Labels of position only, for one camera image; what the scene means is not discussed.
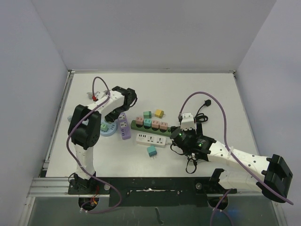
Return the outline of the pink charger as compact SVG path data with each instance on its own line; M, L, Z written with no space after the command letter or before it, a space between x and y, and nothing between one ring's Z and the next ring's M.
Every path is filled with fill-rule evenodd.
M159 129L167 130L168 129L168 123L161 121L160 124L159 124Z
M142 126L144 122L144 119L142 117L136 117L135 123L136 125Z
M160 124L159 121L157 121L157 120L152 120L151 127L152 127L153 129L159 129L159 124Z

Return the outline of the teal charger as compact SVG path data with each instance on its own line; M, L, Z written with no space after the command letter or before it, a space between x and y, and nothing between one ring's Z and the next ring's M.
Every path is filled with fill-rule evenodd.
M145 127L151 127L151 124L152 124L152 120L151 119L144 119L143 125Z
M147 152L148 152L149 157L154 157L157 155L157 150L156 150L155 146L153 146L153 145L147 147Z

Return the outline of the yellow charger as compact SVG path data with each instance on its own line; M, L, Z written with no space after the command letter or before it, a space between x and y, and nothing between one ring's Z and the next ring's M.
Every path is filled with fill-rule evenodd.
M155 111L155 113L154 113L154 116L155 117L157 117L157 118L163 118L163 116L164 116L165 114L164 114L164 111L163 110L160 110L160 109L157 109L156 111Z

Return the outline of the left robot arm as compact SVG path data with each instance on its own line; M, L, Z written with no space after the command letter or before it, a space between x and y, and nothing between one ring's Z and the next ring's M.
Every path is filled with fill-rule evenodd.
M75 184L84 193L93 192L96 186L93 152L94 146L100 138L101 120L114 122L136 101L135 90L115 86L112 90L96 96L96 100L92 104L75 107L68 128L66 146L77 163L74 176Z

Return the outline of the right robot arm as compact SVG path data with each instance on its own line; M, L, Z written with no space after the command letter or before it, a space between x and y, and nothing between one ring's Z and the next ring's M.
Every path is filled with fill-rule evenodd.
M212 191L250 190L260 192L275 202L289 202L287 196L293 173L283 157L276 154L271 157L259 156L229 148L195 129L172 127L170 139L193 162L216 162L232 169L214 170L209 181Z

